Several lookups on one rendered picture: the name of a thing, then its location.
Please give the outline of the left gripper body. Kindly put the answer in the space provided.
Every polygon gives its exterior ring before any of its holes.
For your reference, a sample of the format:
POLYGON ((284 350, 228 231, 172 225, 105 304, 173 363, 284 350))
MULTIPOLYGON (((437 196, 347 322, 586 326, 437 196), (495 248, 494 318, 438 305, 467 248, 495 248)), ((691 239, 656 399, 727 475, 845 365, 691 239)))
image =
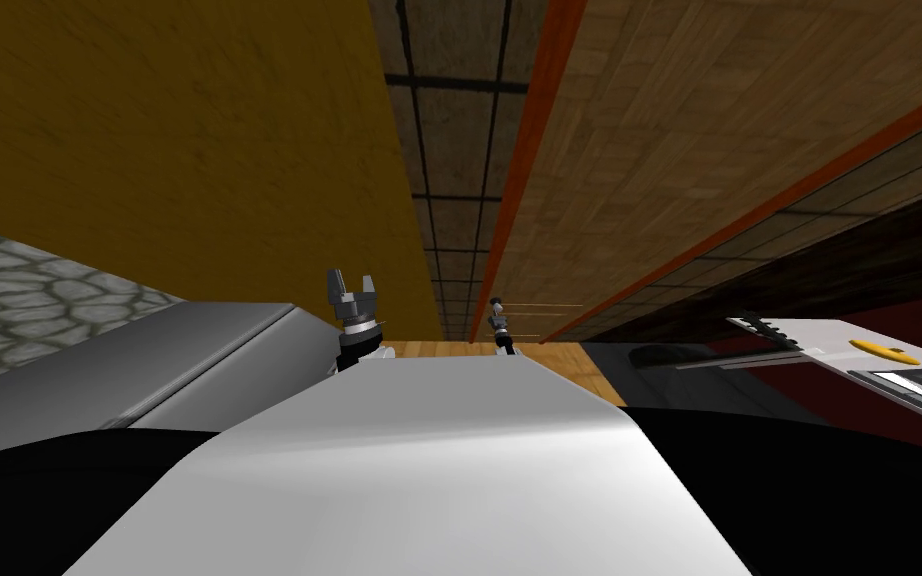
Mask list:
POLYGON ((348 323, 358 319, 358 323, 370 321, 375 317, 377 293, 374 291, 333 293, 332 306, 337 320, 348 323))

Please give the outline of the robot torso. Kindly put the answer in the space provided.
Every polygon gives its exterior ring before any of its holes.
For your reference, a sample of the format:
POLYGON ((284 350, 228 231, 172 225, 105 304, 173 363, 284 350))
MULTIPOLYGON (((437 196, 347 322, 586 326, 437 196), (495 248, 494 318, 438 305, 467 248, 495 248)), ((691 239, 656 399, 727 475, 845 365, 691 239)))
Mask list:
POLYGON ((64 576, 752 576, 622 410, 517 356, 369 360, 182 458, 64 576))

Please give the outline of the yellow oval object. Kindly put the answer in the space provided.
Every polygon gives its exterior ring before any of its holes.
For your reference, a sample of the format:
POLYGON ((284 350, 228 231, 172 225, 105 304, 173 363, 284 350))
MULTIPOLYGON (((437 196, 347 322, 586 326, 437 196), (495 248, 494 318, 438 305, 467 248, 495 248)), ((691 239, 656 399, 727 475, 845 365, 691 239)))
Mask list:
POLYGON ((859 349, 859 351, 884 360, 910 366, 918 366, 921 364, 919 360, 906 354, 903 349, 889 348, 874 342, 864 340, 849 340, 849 344, 854 348, 859 349))

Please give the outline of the white table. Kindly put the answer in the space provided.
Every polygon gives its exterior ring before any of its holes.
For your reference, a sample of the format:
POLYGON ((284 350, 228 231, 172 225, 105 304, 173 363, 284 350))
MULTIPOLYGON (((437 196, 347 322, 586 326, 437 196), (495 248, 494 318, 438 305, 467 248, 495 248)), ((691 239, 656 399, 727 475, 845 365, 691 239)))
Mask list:
POLYGON ((812 363, 847 378, 907 409, 922 414, 922 348, 836 319, 761 318, 744 312, 730 323, 774 345, 768 349, 719 355, 671 365, 673 369, 725 370, 812 363), (884 360, 859 351, 849 340, 864 340, 903 351, 918 366, 884 360))

